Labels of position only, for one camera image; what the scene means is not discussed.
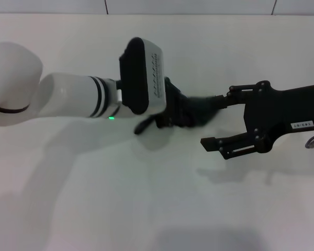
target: black band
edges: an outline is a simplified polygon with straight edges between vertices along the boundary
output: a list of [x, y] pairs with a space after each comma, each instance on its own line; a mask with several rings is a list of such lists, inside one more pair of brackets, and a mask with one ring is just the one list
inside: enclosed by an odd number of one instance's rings
[[109, 102], [109, 98], [108, 98], [108, 95], [109, 95], [109, 92], [108, 92], [108, 87], [105, 83], [105, 81], [99, 77], [96, 77], [98, 80], [100, 80], [100, 82], [102, 83], [104, 89], [105, 89], [105, 103], [104, 103], [104, 107], [102, 108], [101, 112], [99, 113], [98, 116], [96, 116], [97, 118], [101, 117], [102, 114], [104, 114], [104, 112], [106, 111], [106, 109], [108, 108], [108, 102]]
[[20, 113], [20, 112], [27, 110], [28, 107], [29, 107], [29, 105], [27, 105], [26, 107], [23, 107], [21, 109], [6, 109], [6, 108], [0, 107], [0, 112], [1, 113], [15, 114], [15, 113]]
[[114, 117], [119, 110], [120, 110], [120, 106], [116, 108], [116, 110], [110, 115], [110, 117]]
[[100, 108], [100, 104], [101, 104], [101, 99], [102, 99], [102, 96], [101, 96], [101, 87], [100, 87], [100, 84], [98, 82], [98, 80], [96, 80], [95, 78], [91, 77], [91, 79], [93, 79], [95, 85], [96, 85], [96, 88], [98, 89], [98, 101], [96, 103], [96, 107], [94, 109], [94, 111], [92, 112], [92, 114], [89, 116], [90, 118], [93, 117], [94, 115], [96, 115], [96, 113], [99, 111], [99, 108]]

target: black stripe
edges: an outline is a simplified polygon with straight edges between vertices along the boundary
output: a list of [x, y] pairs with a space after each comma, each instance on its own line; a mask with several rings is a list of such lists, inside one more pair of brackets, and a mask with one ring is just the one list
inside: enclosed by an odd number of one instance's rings
[[15, 114], [15, 113], [20, 113], [20, 112], [27, 110], [28, 107], [29, 107], [29, 105], [27, 105], [26, 107], [23, 107], [21, 109], [6, 109], [6, 108], [0, 107], [0, 112], [1, 113]]
[[271, 15], [274, 15], [274, 9], [276, 8], [276, 4], [277, 4], [277, 0], [274, 2], [274, 5], [273, 5], [273, 9], [272, 9]]
[[120, 110], [120, 105], [116, 108], [116, 110], [110, 115], [110, 117], [115, 117], [117, 112]]
[[104, 114], [104, 112], [106, 111], [106, 109], [108, 108], [108, 102], [109, 102], [109, 92], [108, 92], [108, 87], [105, 83], [105, 81], [99, 77], [96, 77], [98, 80], [100, 80], [100, 82], [102, 83], [104, 89], [105, 89], [105, 103], [104, 103], [104, 107], [102, 108], [101, 112], [99, 113], [98, 116], [96, 116], [97, 118], [101, 117], [102, 114]]
[[106, 13], [107, 13], [107, 15], [108, 15], [108, 7], [107, 7], [107, 2], [106, 2], [106, 0], [105, 0], [105, 6], [106, 6]]
[[93, 79], [94, 83], [96, 84], [96, 88], [98, 89], [98, 101], [96, 103], [96, 107], [95, 107], [94, 111], [89, 116], [91, 118], [99, 111], [102, 95], [101, 95], [101, 87], [100, 87], [100, 84], [99, 84], [98, 80], [96, 80], [95, 78], [93, 78], [91, 76], [90, 76], [90, 78]]

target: label sticker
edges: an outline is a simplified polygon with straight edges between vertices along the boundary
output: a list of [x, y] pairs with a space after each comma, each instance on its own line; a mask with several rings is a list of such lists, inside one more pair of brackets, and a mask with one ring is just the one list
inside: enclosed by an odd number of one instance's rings
[[300, 128], [306, 128], [306, 127], [313, 127], [314, 123], [313, 121], [304, 121], [304, 122], [298, 122], [298, 123], [291, 123], [291, 126], [293, 129], [300, 129]]

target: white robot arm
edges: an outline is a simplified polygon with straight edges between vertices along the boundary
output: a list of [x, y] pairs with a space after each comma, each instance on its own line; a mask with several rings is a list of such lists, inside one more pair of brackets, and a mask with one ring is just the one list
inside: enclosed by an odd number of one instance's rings
[[132, 117], [163, 112], [162, 50], [132, 39], [120, 58], [121, 80], [63, 73], [40, 81], [42, 62], [26, 48], [0, 43], [0, 126], [40, 117]]

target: white wall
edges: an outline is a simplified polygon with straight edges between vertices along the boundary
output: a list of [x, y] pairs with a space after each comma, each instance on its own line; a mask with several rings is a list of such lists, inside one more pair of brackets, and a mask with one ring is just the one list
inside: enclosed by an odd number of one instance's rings
[[274, 0], [108, 0], [110, 14], [261, 14]]
[[276, 15], [314, 15], [314, 0], [278, 0]]
[[0, 0], [0, 13], [106, 14], [104, 0]]

